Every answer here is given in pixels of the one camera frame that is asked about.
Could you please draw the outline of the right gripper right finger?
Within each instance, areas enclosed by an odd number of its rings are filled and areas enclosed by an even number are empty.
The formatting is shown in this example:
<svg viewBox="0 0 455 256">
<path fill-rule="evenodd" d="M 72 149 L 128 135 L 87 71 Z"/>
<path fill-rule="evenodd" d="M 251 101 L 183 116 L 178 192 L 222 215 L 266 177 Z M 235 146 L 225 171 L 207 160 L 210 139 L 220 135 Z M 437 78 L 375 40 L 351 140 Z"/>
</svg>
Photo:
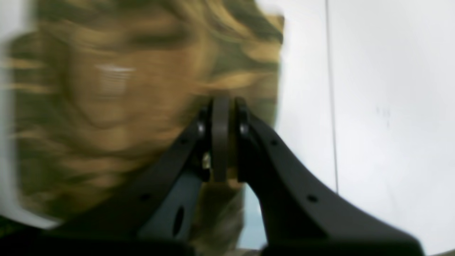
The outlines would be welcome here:
<svg viewBox="0 0 455 256">
<path fill-rule="evenodd" d="M 239 181 L 257 196 L 262 256 L 422 256 L 419 241 L 353 206 L 316 178 L 273 128 L 235 100 Z"/>
</svg>

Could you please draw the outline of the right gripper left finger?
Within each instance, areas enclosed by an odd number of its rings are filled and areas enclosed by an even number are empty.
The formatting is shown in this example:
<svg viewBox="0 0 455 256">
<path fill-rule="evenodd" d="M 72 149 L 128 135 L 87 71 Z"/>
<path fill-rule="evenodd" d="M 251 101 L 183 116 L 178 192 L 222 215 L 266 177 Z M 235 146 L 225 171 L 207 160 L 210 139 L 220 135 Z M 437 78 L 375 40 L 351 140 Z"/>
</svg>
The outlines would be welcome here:
<svg viewBox="0 0 455 256">
<path fill-rule="evenodd" d="M 229 97 L 215 97 L 124 190 L 56 228 L 2 239 L 1 255 L 193 256 L 187 239 L 202 183 L 226 181 L 229 115 Z"/>
</svg>

